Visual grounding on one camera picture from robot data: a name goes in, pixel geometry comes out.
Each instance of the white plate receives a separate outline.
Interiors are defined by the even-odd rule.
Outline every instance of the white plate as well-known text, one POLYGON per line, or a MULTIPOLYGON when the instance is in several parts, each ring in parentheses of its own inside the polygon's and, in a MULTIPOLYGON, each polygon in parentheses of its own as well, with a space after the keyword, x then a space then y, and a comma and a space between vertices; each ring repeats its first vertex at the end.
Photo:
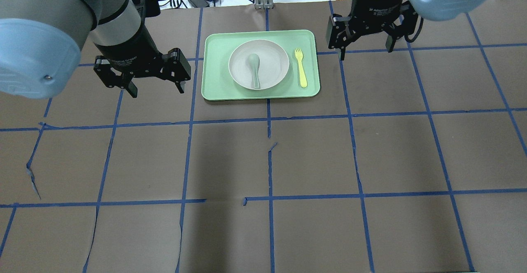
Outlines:
POLYGON ((251 90, 269 89, 278 85, 289 70, 289 56, 286 51, 269 40, 250 40, 237 47, 229 59, 229 72, 232 79, 244 88, 251 90), (249 55, 256 54, 260 57, 258 79, 260 89, 252 86, 252 70, 249 65, 249 55))

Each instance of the yellow fork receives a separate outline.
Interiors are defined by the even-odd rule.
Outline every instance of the yellow fork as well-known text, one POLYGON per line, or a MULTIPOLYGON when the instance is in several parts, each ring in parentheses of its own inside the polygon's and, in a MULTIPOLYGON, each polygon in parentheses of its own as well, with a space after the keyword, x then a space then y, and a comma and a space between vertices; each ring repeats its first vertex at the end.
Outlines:
POLYGON ((305 77, 305 72, 303 70, 303 65, 302 65, 303 52, 300 48, 295 49, 295 57, 298 61, 298 72, 300 74, 300 86, 305 88, 307 87, 307 78, 305 77))

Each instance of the blue tape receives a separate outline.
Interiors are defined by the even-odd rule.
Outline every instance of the blue tape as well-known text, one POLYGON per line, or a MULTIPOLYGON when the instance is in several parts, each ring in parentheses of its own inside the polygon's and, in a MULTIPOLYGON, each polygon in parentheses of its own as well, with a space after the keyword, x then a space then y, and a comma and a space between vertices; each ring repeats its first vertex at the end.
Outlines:
MULTIPOLYGON (((506 108, 497 108, 490 110, 435 110, 431 114, 465 114, 465 113, 494 113, 507 112, 506 108)), ((511 108, 514 112, 525 112, 527 107, 511 108)), ((352 114, 352 117, 389 117, 389 116, 403 116, 403 115, 427 115, 427 112, 393 112, 393 113, 358 113, 352 114)), ((271 117, 271 121, 286 121, 291 119, 344 119, 348 115, 314 115, 314 116, 298 116, 298 117, 271 117)), ((253 119, 213 119, 205 121, 193 121, 194 124, 219 124, 219 123, 240 123, 249 121, 267 121, 266 118, 253 119)), ((116 127, 142 127, 142 126, 173 126, 173 125, 189 125, 189 121, 176 122, 159 122, 159 123, 126 123, 117 124, 116 127)), ((46 131, 52 130, 96 130, 113 128, 113 125, 99 125, 99 126, 72 126, 72 127, 56 127, 45 124, 46 131)), ((39 131, 38 128, 2 128, 0 132, 17 132, 17 131, 39 131)))
POLYGON ((113 128, 113 125, 100 125, 100 126, 72 126, 72 127, 55 127, 48 124, 44 124, 46 131, 56 131, 56 130, 94 130, 94 129, 110 129, 113 128))
POLYGON ((219 123, 240 123, 247 121, 267 121, 267 118, 254 118, 254 119, 216 119, 212 121, 192 121, 194 124, 219 124, 219 123))
POLYGON ((113 139, 115 138, 115 131, 117 130, 117 119, 119 117, 119 112, 120 112, 120 109, 121 109, 121 102, 123 100, 123 90, 121 90, 121 92, 119 93, 119 100, 117 100, 117 108, 115 108, 115 117, 113 119, 113 129, 112 129, 112 134, 110 136, 110 143, 108 145, 108 150, 107 150, 107 154, 106 154, 106 161, 104 162, 104 169, 103 169, 103 172, 102 172, 102 178, 100 179, 100 186, 99 186, 99 192, 98 192, 98 196, 97 196, 97 202, 100 202, 101 198, 102 198, 102 192, 104 190, 104 183, 106 181, 106 175, 107 175, 107 172, 108 172, 108 164, 110 163, 110 156, 111 156, 111 153, 112 153, 112 147, 113 147, 113 139))
POLYGON ((482 44, 482 48, 525 47, 527 44, 482 44))
MULTIPOLYGON (((331 1, 329 1, 329 9, 331 10, 331 14, 333 15, 333 5, 331 1)), ((372 273, 375 273, 375 265, 373 262, 373 253, 371 251, 371 240, 369 237, 369 227, 368 227, 368 217, 366 214, 366 204, 364 202, 363 197, 363 188, 361 183, 361 176, 359 175, 359 168, 357 164, 357 144, 355 142, 355 134, 354 134, 354 128, 353 128, 353 118, 352 118, 352 111, 350 108, 350 100, 348 100, 348 88, 346 87, 346 77, 344 76, 344 66, 342 64, 342 61, 338 61, 339 67, 340 67, 340 77, 342 80, 342 86, 344 90, 344 100, 346 102, 346 110, 348 112, 348 123, 350 124, 350 136, 352 139, 352 151, 353 151, 353 161, 355 166, 355 174, 357 176, 357 186, 359 190, 359 194, 361 195, 361 212, 363 216, 363 225, 364 225, 364 236, 366 240, 366 250, 368 253, 368 261, 369 261, 369 269, 372 273)))
POLYGON ((271 99, 267 99, 267 138, 271 138, 271 99))
POLYGON ((401 115, 425 115, 427 112, 352 114, 352 117, 392 117, 401 115))
POLYGON ((516 119, 514 118, 514 115, 512 114, 512 110, 510 106, 508 105, 507 99, 505 97, 505 93, 503 93, 503 90, 501 89, 501 86, 499 85, 499 82, 497 80, 496 74, 494 73, 494 70, 491 66, 491 63, 489 61, 489 58, 487 57, 487 54, 485 53, 485 49, 482 47, 480 38, 478 36, 478 32, 476 31, 476 27, 474 27, 474 24, 472 23, 472 19, 470 18, 469 13, 465 13, 467 19, 469 20, 470 27, 472 28, 472 32, 474 33, 474 37, 476 37, 476 41, 478 42, 478 46, 480 46, 481 54, 483 55, 483 59, 485 59, 485 63, 487 64, 487 68, 489 69, 489 72, 491 73, 492 79, 494 80, 494 83, 496 85, 496 88, 499 92, 499 96, 501 96, 501 99, 503 101, 503 104, 505 105, 505 108, 507 109, 508 116, 511 118, 512 125, 514 126, 514 130, 516 131, 516 135, 518 136, 518 139, 520 140, 520 144, 523 147, 523 152, 525 153, 525 156, 527 156, 527 145, 525 145, 525 140, 523 140, 523 136, 520 132, 520 128, 518 127, 518 124, 516 123, 516 119))
POLYGON ((269 9, 265 9, 265 31, 269 31, 269 9))
POLYGON ((0 132, 39 131, 39 128, 4 128, 0 132))
POLYGON ((162 205, 162 204, 188 204, 205 203, 206 199, 174 199, 174 200, 147 200, 147 201, 119 201, 101 202, 100 206, 126 206, 126 205, 162 205))
POLYGON ((432 134, 434 136, 435 145, 437 147, 437 153, 438 153, 440 161, 441 161, 441 167, 443 168, 443 174, 444 174, 444 177, 445 177, 446 186, 448 188, 448 192, 450 193, 450 201, 452 203, 452 209, 454 210, 454 215, 456 217, 457 228, 459 229, 459 236, 461 237, 461 242, 463 243, 463 249, 465 250, 465 256, 466 256, 466 259, 467 259, 467 263, 469 265, 470 271, 474 271, 474 265, 472 264, 472 258, 470 256, 469 246, 468 246, 468 244, 466 242, 465 232, 463 232, 463 225, 461 224, 461 218, 459 217, 459 211, 457 209, 457 203, 456 203, 456 200, 454 198, 454 195, 452 194, 452 185, 450 184, 450 178, 448 177, 448 171, 446 170, 446 164, 445 164, 445 159, 443 157, 443 151, 441 150, 441 145, 439 143, 439 138, 437 137, 437 131, 435 130, 435 124, 434 124, 434 120, 432 119, 432 113, 430 111, 430 106, 429 106, 429 103, 428 103, 427 95, 425 93, 425 90, 424 90, 424 87, 423 87, 423 82, 421 81, 421 76, 420 76, 419 70, 417 68, 417 64, 415 62, 415 57, 414 57, 414 52, 412 51, 412 46, 410 46, 409 42, 407 42, 406 44, 408 46, 408 52, 410 53, 410 58, 412 59, 412 65, 414 67, 415 75, 416 75, 417 81, 419 83, 419 89, 421 91, 421 95, 423 96, 423 102, 425 104, 425 108, 426 108, 427 113, 428 113, 431 131, 432 131, 432 134))
POLYGON ((90 262, 90 255, 92 253, 93 243, 96 237, 96 231, 97 231, 97 221, 98 221, 98 213, 100 209, 100 201, 102 199, 102 193, 104 190, 104 183, 106 182, 106 175, 108 172, 108 164, 110 163, 110 156, 112 153, 112 147, 113 147, 113 139, 115 138, 115 131, 117 130, 117 119, 119 118, 119 113, 121 111, 121 102, 123 100, 123 93, 124 90, 121 90, 119 93, 119 99, 117 100, 117 107, 115 108, 115 117, 113 119, 113 126, 112 126, 112 134, 110 136, 110 143, 108 145, 107 155, 106 155, 106 161, 104 162, 104 169, 102 172, 102 177, 100 179, 100 186, 99 186, 99 192, 97 196, 97 204, 96 204, 96 223, 93 228, 93 235, 92 235, 92 242, 90 245, 90 251, 88 252, 88 255, 86 257, 86 262, 84 263, 84 266, 82 268, 82 272, 86 273, 88 269, 88 263, 90 262))
POLYGON ((35 146, 33 148, 33 152, 31 153, 31 157, 30 157, 30 159, 28 160, 28 162, 26 164, 26 169, 27 170, 31 169, 31 164, 33 163, 33 158, 35 157, 35 153, 36 153, 36 150, 38 148, 38 144, 40 143, 40 139, 42 138, 42 134, 44 132, 44 126, 45 126, 45 124, 43 124, 41 126, 40 130, 38 130, 38 137, 36 139, 35 146))
POLYGON ((0 245, 0 258, 2 257, 2 253, 4 252, 5 243, 7 241, 7 236, 9 236, 9 231, 11 230, 13 219, 15 219, 15 213, 16 213, 16 207, 13 207, 13 210, 11 211, 11 216, 9 217, 9 221, 5 229, 4 238, 2 238, 2 244, 0 245))
MULTIPOLYGON (((200 8, 199 11, 199 23, 198 23, 198 38, 196 39, 196 58, 199 57, 199 47, 201 42, 201 25, 203 23, 203 8, 200 8)), ((196 84, 198 77, 198 61, 195 61, 194 65, 194 86, 192 87, 192 103, 190 106, 190 120, 189 120, 189 138, 187 141, 187 156, 185 158, 185 173, 183 178, 183 194, 182 199, 187 198, 187 184, 189 180, 189 164, 190 164, 190 146, 192 145, 192 130, 194 128, 194 109, 196 107, 196 84)), ((181 204, 181 211, 179 214, 179 226, 181 227, 181 239, 183 239, 183 223, 185 217, 185 203, 181 204)), ((181 257, 181 250, 178 256, 178 260, 181 257)), ((175 273, 179 273, 179 261, 177 262, 177 267, 175 268, 175 273)))
POLYGON ((117 128, 120 127, 145 127, 145 126, 173 126, 173 125, 188 125, 190 122, 188 121, 175 121, 175 122, 169 122, 169 121, 163 121, 159 123, 129 123, 129 124, 117 124, 117 128))
POLYGON ((290 119, 344 119, 348 117, 348 115, 342 114, 342 115, 307 115, 302 117, 271 117, 272 121, 287 121, 290 119))
POLYGON ((90 262, 90 256, 92 255, 92 249, 93 249, 93 243, 96 240, 96 230, 97 230, 97 222, 98 222, 98 207, 96 208, 96 221, 93 226, 93 234, 92 234, 92 241, 90 244, 90 250, 88 251, 88 256, 86 257, 86 261, 84 262, 84 266, 82 267, 82 273, 86 273, 88 271, 88 263, 90 262))
POLYGON ((430 112, 433 115, 436 114, 473 114, 473 113, 503 113, 507 112, 505 108, 497 108, 494 110, 436 110, 430 112))
MULTIPOLYGON (((408 49, 400 49, 396 48, 394 51, 405 51, 408 49)), ((363 53, 363 52, 386 52, 386 49, 372 49, 372 50, 347 50, 346 54, 357 54, 357 53, 363 53)))
POLYGON ((51 107, 51 101, 53 101, 53 98, 50 98, 48 101, 47 101, 47 106, 46 106, 46 110, 44 112, 44 117, 47 117, 47 114, 49 113, 49 108, 51 107))
MULTIPOLYGON (((269 197, 273 197, 273 149, 278 143, 275 142, 273 146, 267 151, 268 162, 268 179, 269 179, 269 197)), ((275 220, 273 201, 269 200, 269 243, 271 255, 271 273, 275 272, 275 220)))
POLYGON ((86 206, 126 206, 126 205, 161 205, 161 204, 194 204, 205 203, 206 199, 174 199, 174 200, 143 200, 143 201, 107 201, 107 202, 64 202, 64 203, 13 203, 0 204, 3 208, 45 208, 45 207, 86 207, 86 206))
POLYGON ((414 48, 412 47, 412 50, 414 51, 420 51, 420 50, 453 50, 453 49, 477 49, 479 46, 449 46, 449 47, 422 47, 422 48, 414 48))
POLYGON ((389 198, 389 197, 417 197, 417 196, 450 196, 471 194, 515 194, 527 193, 522 189, 487 189, 487 190, 459 190, 459 191, 429 191, 429 192, 401 192, 401 193, 367 193, 367 194, 326 194, 326 195, 293 195, 293 196, 249 196, 243 200, 243 206, 250 201, 278 201, 278 200, 323 200, 335 198, 389 198))

